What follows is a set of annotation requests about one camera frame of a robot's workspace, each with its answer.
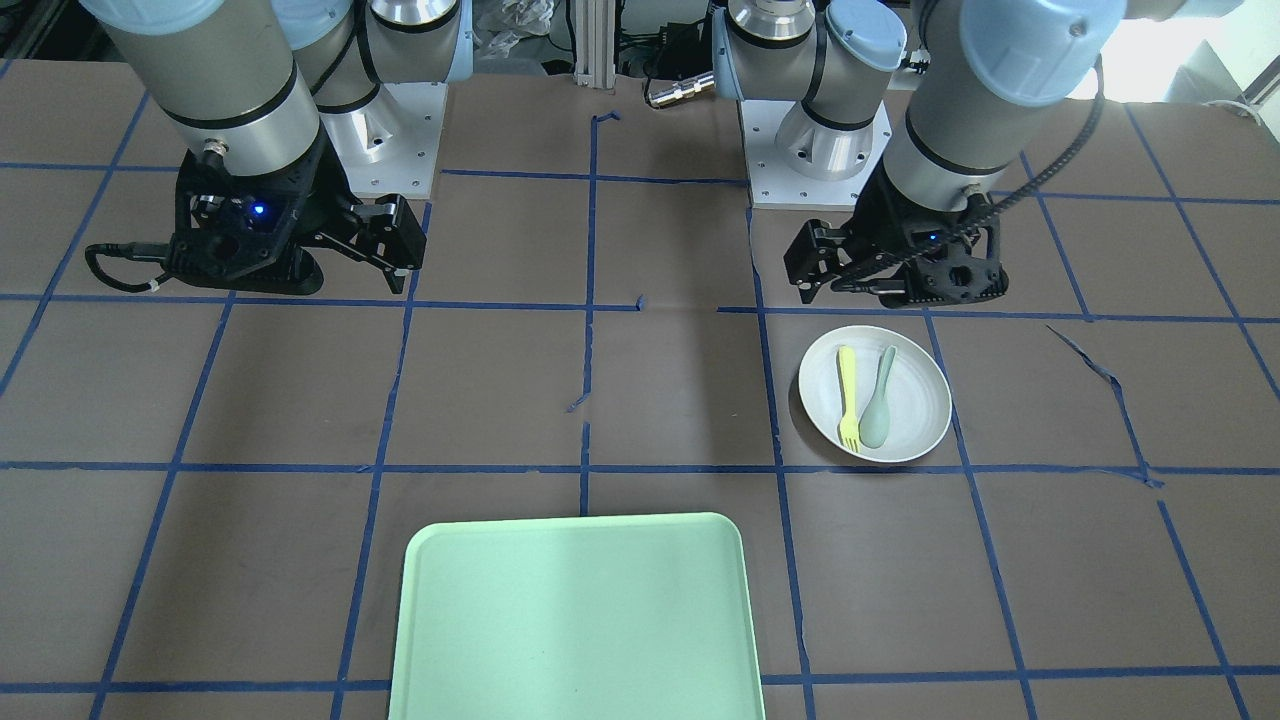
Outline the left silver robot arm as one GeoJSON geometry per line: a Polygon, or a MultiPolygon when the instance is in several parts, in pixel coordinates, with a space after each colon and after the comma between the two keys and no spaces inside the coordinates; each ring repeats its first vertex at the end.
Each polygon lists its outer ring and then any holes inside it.
{"type": "MultiPolygon", "coordinates": [[[[1083,150],[1105,109],[1097,94],[1079,135],[1001,201],[991,190],[1050,111],[1100,65],[1123,1],[914,1],[928,65],[840,227],[805,222],[783,254],[810,304],[823,288],[872,293],[886,307],[978,304],[1004,296],[1000,217],[1083,150]]],[[[838,140],[872,132],[908,28],[879,1],[714,1],[708,18],[717,91],[788,101],[788,163],[813,178],[838,140]]]]}

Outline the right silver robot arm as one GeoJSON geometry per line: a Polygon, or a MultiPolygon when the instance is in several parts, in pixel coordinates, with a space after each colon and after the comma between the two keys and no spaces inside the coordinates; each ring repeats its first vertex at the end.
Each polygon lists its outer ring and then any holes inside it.
{"type": "Polygon", "coordinates": [[[305,296],[315,249],[381,273],[393,293],[426,237],[406,196],[355,168],[434,164],[390,94],[474,72],[471,1],[87,1],[183,141],[172,237],[93,243],[93,277],[125,293],[168,281],[305,296]]]}

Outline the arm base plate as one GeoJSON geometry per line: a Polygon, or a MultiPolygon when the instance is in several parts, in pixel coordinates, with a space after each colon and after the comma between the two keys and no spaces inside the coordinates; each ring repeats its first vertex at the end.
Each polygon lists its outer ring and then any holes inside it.
{"type": "Polygon", "coordinates": [[[854,131],[817,123],[799,102],[745,100],[739,110],[755,209],[852,211],[892,137],[883,104],[854,131]]]}
{"type": "Polygon", "coordinates": [[[361,108],[320,108],[355,195],[431,197],[448,92],[444,83],[383,85],[361,108]]]}

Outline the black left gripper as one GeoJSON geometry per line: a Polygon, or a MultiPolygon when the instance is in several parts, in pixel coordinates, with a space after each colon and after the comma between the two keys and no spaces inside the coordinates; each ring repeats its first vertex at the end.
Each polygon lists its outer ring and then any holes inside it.
{"type": "Polygon", "coordinates": [[[873,170],[846,227],[804,222],[783,265],[801,304],[823,287],[869,292],[886,307],[977,304],[1007,293],[998,220],[988,193],[969,193],[959,211],[937,211],[902,195],[873,170]],[[852,268],[840,260],[845,249],[852,268]]]}

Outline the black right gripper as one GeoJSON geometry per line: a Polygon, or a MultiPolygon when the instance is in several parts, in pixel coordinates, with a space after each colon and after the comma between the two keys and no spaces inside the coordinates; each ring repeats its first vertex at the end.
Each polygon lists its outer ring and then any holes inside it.
{"type": "Polygon", "coordinates": [[[339,249],[403,293],[426,236],[398,193],[358,202],[325,129],[303,154],[261,176],[233,176],[211,151],[187,152],[175,182],[175,229],[164,270],[187,284],[310,295],[323,286],[311,249],[339,249]]]}

